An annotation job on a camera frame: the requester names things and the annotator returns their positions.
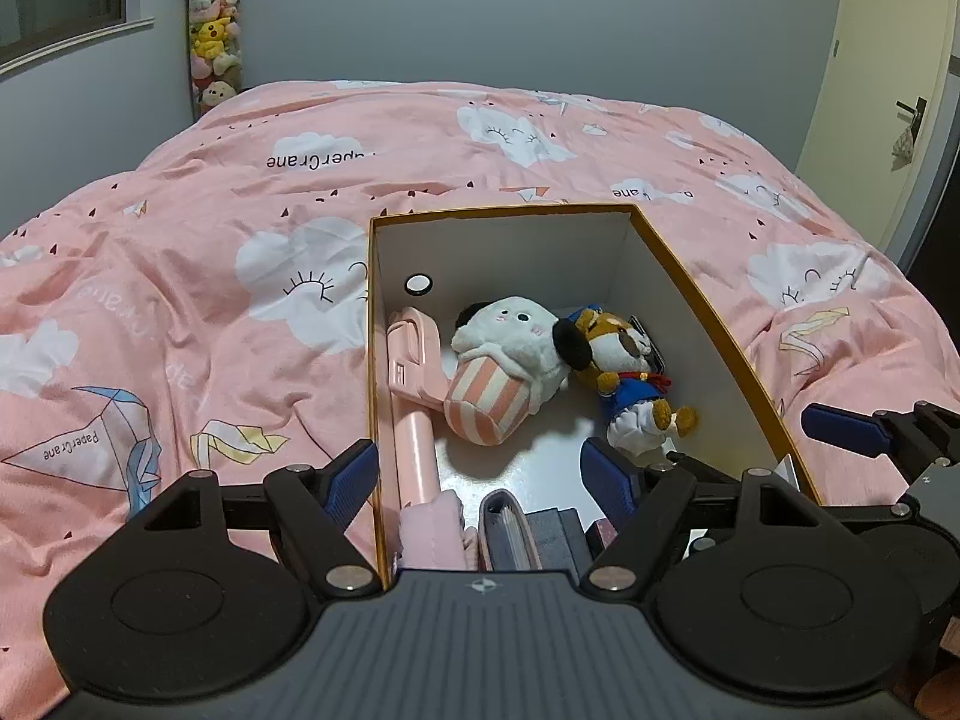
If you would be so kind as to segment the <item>brown raccoon sailor plush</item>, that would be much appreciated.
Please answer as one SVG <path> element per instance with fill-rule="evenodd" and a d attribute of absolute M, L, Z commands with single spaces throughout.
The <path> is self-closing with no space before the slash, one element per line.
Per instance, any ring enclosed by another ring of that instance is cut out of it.
<path fill-rule="evenodd" d="M 636 317 L 585 305 L 569 314 L 555 340 L 566 366 L 599 400 L 613 449 L 638 458 L 695 431 L 697 410 L 670 405 L 672 380 Z"/>

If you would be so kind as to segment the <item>pink drawstring pouch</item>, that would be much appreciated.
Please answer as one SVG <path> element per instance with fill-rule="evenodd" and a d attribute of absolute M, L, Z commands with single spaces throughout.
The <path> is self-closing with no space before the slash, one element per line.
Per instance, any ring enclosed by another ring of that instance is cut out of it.
<path fill-rule="evenodd" d="M 441 491 L 425 504 L 410 505 L 398 517 L 400 566 L 419 571 L 475 571 L 477 530 L 464 522 L 454 491 Z"/>

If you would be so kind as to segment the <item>pink handheld fan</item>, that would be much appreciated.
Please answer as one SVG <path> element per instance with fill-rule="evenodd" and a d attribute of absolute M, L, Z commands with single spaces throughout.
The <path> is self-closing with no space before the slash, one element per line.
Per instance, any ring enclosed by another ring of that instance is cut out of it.
<path fill-rule="evenodd" d="M 413 307 L 394 314 L 387 327 L 387 385 L 400 507 L 427 504 L 441 493 L 433 415 L 443 411 L 449 379 L 438 327 Z"/>

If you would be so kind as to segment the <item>white popcorn plush toy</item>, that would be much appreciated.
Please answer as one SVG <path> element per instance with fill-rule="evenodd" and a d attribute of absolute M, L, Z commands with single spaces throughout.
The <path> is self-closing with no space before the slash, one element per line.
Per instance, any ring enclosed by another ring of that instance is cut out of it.
<path fill-rule="evenodd" d="M 523 296 L 467 305 L 455 321 L 457 359 L 443 413 L 475 445 L 500 445 L 592 362 L 574 322 Z"/>

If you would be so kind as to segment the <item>small pink box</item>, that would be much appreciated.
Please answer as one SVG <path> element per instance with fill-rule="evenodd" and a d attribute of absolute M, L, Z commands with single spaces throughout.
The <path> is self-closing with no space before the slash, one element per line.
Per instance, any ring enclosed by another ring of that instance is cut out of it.
<path fill-rule="evenodd" d="M 599 518 L 592 523 L 586 532 L 586 543 L 590 554 L 599 557 L 612 541 L 617 538 L 617 528 L 608 522 L 607 518 Z"/>

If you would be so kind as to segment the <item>black flat box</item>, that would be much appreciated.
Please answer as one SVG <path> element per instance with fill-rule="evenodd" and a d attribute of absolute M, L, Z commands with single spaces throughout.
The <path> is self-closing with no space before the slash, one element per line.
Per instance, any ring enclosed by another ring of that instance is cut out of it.
<path fill-rule="evenodd" d="M 589 569 L 592 554 L 576 509 L 544 509 L 527 516 L 544 571 L 566 572 L 573 582 Z"/>

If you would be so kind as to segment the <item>pink patterned duvet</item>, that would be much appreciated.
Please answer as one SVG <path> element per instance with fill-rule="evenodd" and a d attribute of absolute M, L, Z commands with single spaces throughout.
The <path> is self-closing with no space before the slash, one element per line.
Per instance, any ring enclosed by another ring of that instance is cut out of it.
<path fill-rule="evenodd" d="M 53 585 L 174 479 L 254 481 L 363 431 L 366 227 L 633 202 L 796 424 L 955 406 L 934 307 L 761 143 L 683 107 L 288 82 L 215 107 L 2 244 L 2 712 L 64 697 Z"/>

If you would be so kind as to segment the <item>cream door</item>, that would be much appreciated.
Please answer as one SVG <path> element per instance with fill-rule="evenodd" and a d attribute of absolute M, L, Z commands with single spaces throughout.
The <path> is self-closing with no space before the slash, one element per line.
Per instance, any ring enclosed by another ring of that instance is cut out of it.
<path fill-rule="evenodd" d="M 944 91 L 958 0 L 839 0 L 797 175 L 880 249 L 905 215 Z M 913 128 L 896 101 L 928 99 Z"/>

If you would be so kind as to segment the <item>plush toy column organizer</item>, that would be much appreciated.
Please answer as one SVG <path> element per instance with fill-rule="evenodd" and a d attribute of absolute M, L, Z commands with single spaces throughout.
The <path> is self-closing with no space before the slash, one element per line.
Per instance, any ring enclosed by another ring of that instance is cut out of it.
<path fill-rule="evenodd" d="M 242 91 L 241 0 L 185 0 L 194 119 Z"/>

